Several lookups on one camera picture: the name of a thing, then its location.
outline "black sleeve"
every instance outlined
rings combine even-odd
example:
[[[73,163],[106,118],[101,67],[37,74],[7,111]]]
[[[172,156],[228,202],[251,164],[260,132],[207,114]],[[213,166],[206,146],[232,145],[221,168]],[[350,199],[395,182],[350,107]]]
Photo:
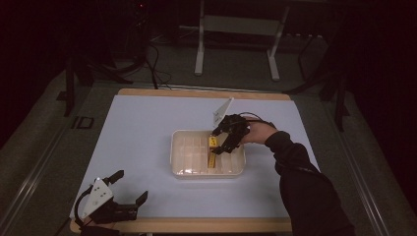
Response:
[[[279,188],[293,235],[355,235],[332,183],[310,162],[305,147],[282,131],[270,136],[266,146],[281,176]]]
[[[119,236],[119,230],[98,226],[84,226],[81,230],[81,236]]]

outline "dark background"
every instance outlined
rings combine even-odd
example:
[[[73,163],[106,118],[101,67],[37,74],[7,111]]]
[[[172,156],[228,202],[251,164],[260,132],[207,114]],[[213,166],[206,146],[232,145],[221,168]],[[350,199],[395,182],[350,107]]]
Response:
[[[96,42],[96,49],[92,49],[95,53],[108,53],[108,42],[93,37],[103,28],[99,18],[88,14],[93,11],[89,7],[75,0],[1,2],[0,146],[25,119],[48,83],[62,72],[80,36],[84,45]],[[151,20],[175,38],[177,31],[172,26],[198,24],[198,7],[198,1],[192,0],[153,1]],[[208,8],[215,11],[216,5]],[[259,4],[230,9],[237,16],[276,17]],[[286,32],[310,33],[311,19],[316,15],[309,12],[314,11],[305,7],[291,11]],[[177,13],[179,18],[171,18]],[[392,172],[417,212],[413,183],[417,178],[416,4],[379,1],[367,11],[347,15],[346,20],[334,42],[337,53],[331,55],[332,61],[348,65],[348,89],[354,93]]]

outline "white tray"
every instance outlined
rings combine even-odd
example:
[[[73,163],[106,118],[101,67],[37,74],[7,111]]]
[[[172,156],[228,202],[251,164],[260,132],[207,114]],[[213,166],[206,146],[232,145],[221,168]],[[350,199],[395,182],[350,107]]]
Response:
[[[172,135],[171,167],[178,179],[235,178],[243,172],[246,158],[243,146],[215,158],[215,167],[208,168],[208,143],[211,131],[176,131]],[[227,134],[217,137],[223,144]]]

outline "clear plastic box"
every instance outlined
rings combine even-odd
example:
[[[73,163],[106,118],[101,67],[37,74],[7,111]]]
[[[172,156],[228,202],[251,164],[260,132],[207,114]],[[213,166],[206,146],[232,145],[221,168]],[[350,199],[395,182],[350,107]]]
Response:
[[[211,131],[179,130],[172,135],[171,167],[178,179],[235,178],[246,164],[244,147],[231,153],[224,152],[215,158],[215,167],[208,168],[209,135]],[[227,134],[217,136],[223,144]]]

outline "person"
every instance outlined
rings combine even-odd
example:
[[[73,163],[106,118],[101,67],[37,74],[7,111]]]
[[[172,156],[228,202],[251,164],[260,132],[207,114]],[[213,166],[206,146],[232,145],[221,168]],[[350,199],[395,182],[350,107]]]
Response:
[[[243,137],[241,144],[265,145],[273,152],[274,168],[281,176],[279,190],[291,218],[293,235],[355,235],[355,228],[341,207],[332,183],[310,162],[305,147],[294,144],[284,131],[256,118],[245,118],[250,124],[250,132]],[[99,226],[92,224],[85,228]],[[83,230],[82,236],[118,234],[111,225],[103,226],[106,228],[101,229],[101,234],[94,234],[91,228]]]

